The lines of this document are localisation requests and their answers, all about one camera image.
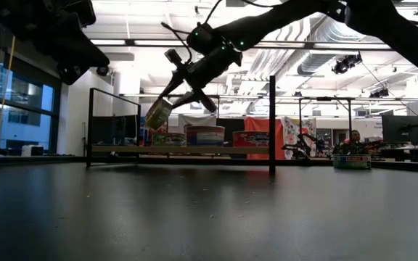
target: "black table surface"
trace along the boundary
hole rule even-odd
[[[0,167],[0,260],[418,260],[418,173]]]

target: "ceiling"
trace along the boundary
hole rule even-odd
[[[90,39],[176,39],[160,23],[175,29],[191,31],[197,22],[204,22],[216,0],[93,0],[97,22],[84,32]],[[278,4],[279,0],[258,0],[260,4]],[[253,6],[230,7],[239,0],[222,1],[213,13],[211,26],[231,22],[239,17],[259,15],[267,9]],[[416,7],[401,7],[398,11],[410,20],[418,20]],[[266,36],[268,41],[353,41],[379,42],[363,36],[329,18],[314,14],[294,22]],[[159,94],[171,79],[175,67],[165,58],[163,47],[101,47],[106,54],[134,55],[133,63],[141,78],[144,94]],[[185,48],[176,48],[183,60],[188,57]],[[221,77],[205,89],[208,94],[260,95],[266,93],[266,79],[276,75],[277,95],[291,96],[301,91],[304,96],[363,96],[381,86],[387,86],[395,96],[407,97],[408,80],[418,75],[418,69],[392,51],[362,51],[364,63],[343,75],[331,71],[336,59],[355,51],[304,51],[251,49],[243,53],[241,67],[232,65]],[[193,60],[200,56],[193,53]],[[298,68],[307,70],[299,73]],[[176,92],[184,93],[189,87],[181,86]],[[239,110],[247,109],[249,102],[240,102]]]

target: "glass panel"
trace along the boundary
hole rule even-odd
[[[49,150],[51,116],[4,105],[0,147],[22,149],[23,145],[39,145]]]
[[[4,95],[7,69],[0,67],[0,98]],[[24,77],[11,72],[6,90],[6,99],[20,104],[27,104],[35,108],[52,110],[53,88],[37,86]]]

